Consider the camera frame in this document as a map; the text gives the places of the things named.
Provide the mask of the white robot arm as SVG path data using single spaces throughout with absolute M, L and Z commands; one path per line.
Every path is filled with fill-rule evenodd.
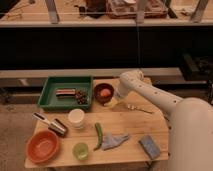
M 213 106 L 181 98 L 143 81 L 141 70 L 123 72 L 113 105 L 137 92 L 170 116 L 168 171 L 213 171 Z

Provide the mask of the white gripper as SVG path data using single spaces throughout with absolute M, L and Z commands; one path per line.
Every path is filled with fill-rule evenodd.
M 118 104 L 121 103 L 120 99 L 124 99 L 128 95 L 128 89 L 124 87 L 123 85 L 119 85 L 114 92 L 114 96 L 117 98 L 112 98 L 109 101 L 109 107 L 114 108 Z

